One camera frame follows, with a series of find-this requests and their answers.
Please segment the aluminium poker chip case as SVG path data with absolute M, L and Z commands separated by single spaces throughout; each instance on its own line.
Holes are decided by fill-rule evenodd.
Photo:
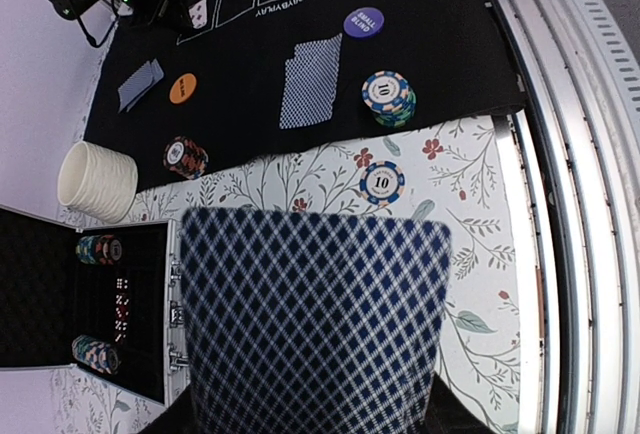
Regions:
M 81 237 L 115 235 L 123 255 L 114 265 L 79 261 Z M 130 317 L 123 345 L 114 340 L 116 279 L 129 282 Z M 187 385 L 186 349 L 177 293 L 177 228 L 173 221 L 74 228 L 1 212 L 1 367 L 76 366 L 72 341 L 88 335 L 113 345 L 116 374 L 101 379 L 170 405 Z

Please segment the blue green moved chip stack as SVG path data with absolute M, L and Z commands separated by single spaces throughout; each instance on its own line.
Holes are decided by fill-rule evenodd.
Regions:
M 414 116 L 417 96 L 409 81 L 400 73 L 382 70 L 370 75 L 363 83 L 361 97 L 382 126 L 399 128 Z

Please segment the blue playing card deck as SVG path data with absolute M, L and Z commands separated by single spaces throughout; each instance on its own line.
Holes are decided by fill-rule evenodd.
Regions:
M 203 433 L 420 433 L 452 239 L 440 222 L 241 208 L 182 219 Z

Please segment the row of red dice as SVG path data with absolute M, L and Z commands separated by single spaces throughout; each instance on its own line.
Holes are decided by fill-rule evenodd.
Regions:
M 130 317 L 129 282 L 126 278 L 116 279 L 114 340 L 123 345 L 128 331 Z

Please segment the black poker mat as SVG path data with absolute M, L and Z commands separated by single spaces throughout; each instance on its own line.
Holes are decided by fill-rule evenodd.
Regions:
M 188 1 L 206 5 L 191 36 L 117 29 L 84 134 L 131 156 L 143 190 L 178 180 L 163 155 L 179 136 L 213 172 L 382 135 L 361 97 L 379 71 L 414 90 L 412 129 L 523 106 L 483 0 Z

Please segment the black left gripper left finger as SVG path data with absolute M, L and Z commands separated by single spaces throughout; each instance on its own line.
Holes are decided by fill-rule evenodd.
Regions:
M 144 428 L 144 434 L 198 434 L 196 404 L 189 384 L 171 406 Z

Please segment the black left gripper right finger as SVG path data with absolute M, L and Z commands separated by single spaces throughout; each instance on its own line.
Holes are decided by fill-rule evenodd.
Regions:
M 428 434 L 492 434 L 446 386 L 434 376 L 429 405 L 425 416 L 424 432 Z

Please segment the purple small blind button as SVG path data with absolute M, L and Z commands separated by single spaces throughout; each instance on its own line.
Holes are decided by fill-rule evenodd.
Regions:
M 379 33 L 384 23 L 384 14 L 379 9 L 375 7 L 361 7 L 345 17 L 343 30 L 352 38 L 366 39 Z

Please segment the red black moved chip stack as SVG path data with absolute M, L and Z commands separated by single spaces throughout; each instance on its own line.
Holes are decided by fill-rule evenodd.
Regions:
M 208 161 L 206 150 L 185 136 L 172 139 L 163 154 L 163 166 L 188 180 L 203 176 Z

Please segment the single blue ten chip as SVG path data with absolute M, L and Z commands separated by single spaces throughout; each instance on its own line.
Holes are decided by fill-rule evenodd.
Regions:
M 362 173 L 359 182 L 361 197 L 372 205 L 386 207 L 404 193 L 406 177 L 402 169 L 392 161 L 377 161 Z

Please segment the orange big blind button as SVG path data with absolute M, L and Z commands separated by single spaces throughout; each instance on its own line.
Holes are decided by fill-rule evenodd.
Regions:
M 192 73 L 185 73 L 173 83 L 169 92 L 169 100 L 172 104 L 183 104 L 193 96 L 196 88 L 196 76 Z

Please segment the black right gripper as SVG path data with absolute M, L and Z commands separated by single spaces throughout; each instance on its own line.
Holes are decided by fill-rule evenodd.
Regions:
M 191 32 L 193 23 L 187 0 L 122 0 L 131 10 L 127 25 L 133 29 L 163 27 Z

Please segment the white ceramic cup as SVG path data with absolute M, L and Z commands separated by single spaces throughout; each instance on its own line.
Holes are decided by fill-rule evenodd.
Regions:
M 138 169 L 132 157 L 79 141 L 61 165 L 57 198 L 66 208 L 115 224 L 129 212 L 137 184 Z

